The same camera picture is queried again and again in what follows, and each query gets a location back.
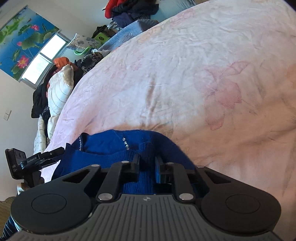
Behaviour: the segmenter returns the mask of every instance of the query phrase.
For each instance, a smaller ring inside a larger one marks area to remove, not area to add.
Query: floral pillow
[[[74,38],[70,43],[67,44],[66,47],[78,52],[83,52],[87,47],[97,49],[100,48],[101,45],[101,42],[95,39],[85,37],[84,35],[75,34]]]

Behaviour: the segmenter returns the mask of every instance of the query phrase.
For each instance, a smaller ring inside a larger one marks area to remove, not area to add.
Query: window
[[[29,64],[22,75],[22,81],[36,89],[53,66],[53,60],[63,52],[68,42],[69,40],[61,34],[54,35]]]

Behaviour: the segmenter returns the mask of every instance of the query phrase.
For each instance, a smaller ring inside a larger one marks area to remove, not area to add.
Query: window pane
[[[61,50],[61,48],[63,48],[63,46],[66,43],[67,42],[64,39],[62,39],[58,35],[55,35],[43,47],[43,49],[41,50],[41,53],[44,54],[49,59],[53,59],[53,57],[55,57],[55,55]]]
[[[35,84],[48,65],[49,62],[39,54],[29,64],[22,78],[26,78],[27,80]]]

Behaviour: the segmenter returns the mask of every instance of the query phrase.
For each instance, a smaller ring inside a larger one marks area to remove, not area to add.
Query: silver screw
[[[113,198],[112,194],[110,193],[101,193],[98,196],[98,199],[102,200],[102,201],[109,201]]]
[[[194,196],[190,193],[182,193],[179,195],[179,198],[183,201],[189,201],[189,200],[192,200]]]

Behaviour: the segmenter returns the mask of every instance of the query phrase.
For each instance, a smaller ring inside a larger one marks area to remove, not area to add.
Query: white quilt
[[[211,0],[123,44],[78,83],[48,150],[80,133],[147,129],[274,195],[296,237],[296,13],[283,0]],[[50,180],[54,167],[43,172]]]

